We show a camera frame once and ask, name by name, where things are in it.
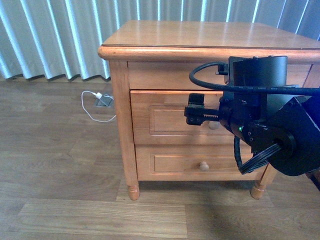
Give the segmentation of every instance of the power outlet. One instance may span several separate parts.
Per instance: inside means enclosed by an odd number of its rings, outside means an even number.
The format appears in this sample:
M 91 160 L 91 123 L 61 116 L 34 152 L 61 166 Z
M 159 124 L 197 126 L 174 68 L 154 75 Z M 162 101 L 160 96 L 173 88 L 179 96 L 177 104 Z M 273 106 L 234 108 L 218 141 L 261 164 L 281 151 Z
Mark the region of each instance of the power outlet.
M 111 97 L 108 97 L 108 95 L 110 96 L 108 92 L 105 92 L 100 99 L 96 99 L 94 102 L 94 106 L 99 108 L 112 108 L 115 101 Z

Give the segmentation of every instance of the drawer panel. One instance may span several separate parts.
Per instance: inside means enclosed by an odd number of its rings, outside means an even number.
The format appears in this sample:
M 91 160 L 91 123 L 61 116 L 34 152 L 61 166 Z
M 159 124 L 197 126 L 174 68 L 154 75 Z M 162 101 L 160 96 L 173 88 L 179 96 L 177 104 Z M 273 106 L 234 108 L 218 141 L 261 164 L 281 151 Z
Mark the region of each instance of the drawer panel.
M 133 90 L 208 90 L 193 84 L 189 73 L 204 62 L 128 62 L 128 78 Z M 310 64 L 289 64 L 287 84 L 303 86 Z M 209 83 L 224 84 L 224 76 L 216 75 L 217 67 L 203 69 L 196 77 Z
M 257 180 L 264 168 L 241 175 L 233 155 L 233 145 L 137 145 L 139 181 L 169 180 Z M 249 146 L 241 148 L 242 161 L 252 157 Z M 208 165 L 200 170 L 201 162 Z
M 140 145 L 231 144 L 234 136 L 217 122 L 188 125 L 184 116 L 191 91 L 131 91 L 134 143 Z M 221 92 L 203 91 L 205 105 L 218 109 Z

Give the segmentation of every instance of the wooden floor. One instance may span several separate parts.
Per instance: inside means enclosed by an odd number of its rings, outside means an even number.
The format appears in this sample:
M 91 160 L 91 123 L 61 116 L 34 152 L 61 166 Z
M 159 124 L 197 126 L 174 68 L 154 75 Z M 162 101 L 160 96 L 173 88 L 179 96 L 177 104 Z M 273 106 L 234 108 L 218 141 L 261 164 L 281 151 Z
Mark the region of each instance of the wooden floor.
M 207 181 L 142 182 L 131 201 L 116 122 L 92 121 L 83 90 L 111 85 L 0 81 L 1 240 L 320 239 L 320 192 L 305 175 L 278 174 L 260 200 L 250 181 Z

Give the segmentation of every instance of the black cable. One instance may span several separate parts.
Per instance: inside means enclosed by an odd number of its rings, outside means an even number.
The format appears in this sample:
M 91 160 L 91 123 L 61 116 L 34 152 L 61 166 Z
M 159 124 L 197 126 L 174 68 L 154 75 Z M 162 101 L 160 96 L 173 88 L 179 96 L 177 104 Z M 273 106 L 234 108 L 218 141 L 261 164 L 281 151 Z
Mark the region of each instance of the black cable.
M 241 172 L 241 174 L 251 173 L 256 169 L 267 165 L 269 163 L 268 158 L 281 150 L 282 147 L 278 143 L 275 143 L 267 149 L 254 155 L 251 159 L 249 159 L 246 163 L 239 167 L 239 171 Z
M 203 65 L 200 65 L 193 69 L 189 74 L 189 79 L 194 84 L 211 89 L 214 91 L 224 91 L 224 92 L 234 92 L 234 93 L 245 93 L 245 94 L 283 94 L 283 95 L 302 95 L 302 96 L 320 96 L 319 88 L 307 88 L 307 87 L 263 87 L 263 86 L 229 86 L 221 85 L 215 83 L 209 83 L 206 81 L 201 81 L 195 78 L 195 74 L 202 69 L 211 67 L 211 66 L 226 66 L 226 63 L 223 61 L 214 61 L 209 62 Z
M 240 151 L 240 138 L 236 135 L 234 136 L 233 140 L 233 148 L 234 148 L 234 158 L 238 168 L 242 166 L 242 159 L 241 159 L 241 151 Z

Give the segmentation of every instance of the nightstand top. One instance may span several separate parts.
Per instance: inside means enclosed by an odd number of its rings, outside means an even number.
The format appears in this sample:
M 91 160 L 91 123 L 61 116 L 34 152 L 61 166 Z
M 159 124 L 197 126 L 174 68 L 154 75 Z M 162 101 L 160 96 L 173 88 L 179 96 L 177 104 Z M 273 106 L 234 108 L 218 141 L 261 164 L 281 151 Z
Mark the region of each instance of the nightstand top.
M 98 53 L 106 60 L 287 55 L 294 62 L 319 62 L 320 42 L 261 23 L 131 20 L 106 40 Z

